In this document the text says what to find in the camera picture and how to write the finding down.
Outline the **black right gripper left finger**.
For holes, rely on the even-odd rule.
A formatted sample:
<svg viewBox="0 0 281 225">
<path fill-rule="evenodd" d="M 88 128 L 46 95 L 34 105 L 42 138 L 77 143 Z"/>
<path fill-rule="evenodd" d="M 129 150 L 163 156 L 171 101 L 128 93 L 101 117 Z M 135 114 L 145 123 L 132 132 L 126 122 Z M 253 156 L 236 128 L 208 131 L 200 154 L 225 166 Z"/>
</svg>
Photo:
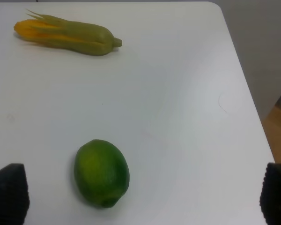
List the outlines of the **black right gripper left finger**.
<svg viewBox="0 0 281 225">
<path fill-rule="evenodd" d="M 0 225 L 24 224 L 30 198 L 24 164 L 0 169 Z"/>
</svg>

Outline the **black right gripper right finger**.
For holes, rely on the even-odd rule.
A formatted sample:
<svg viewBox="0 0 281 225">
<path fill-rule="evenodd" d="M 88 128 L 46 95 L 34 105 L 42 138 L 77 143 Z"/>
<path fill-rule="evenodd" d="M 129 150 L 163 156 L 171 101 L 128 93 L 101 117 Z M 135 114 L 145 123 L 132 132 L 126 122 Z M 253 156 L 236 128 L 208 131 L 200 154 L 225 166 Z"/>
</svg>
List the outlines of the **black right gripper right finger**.
<svg viewBox="0 0 281 225">
<path fill-rule="evenodd" d="M 259 204 L 268 225 L 281 225 L 281 164 L 267 164 Z"/>
</svg>

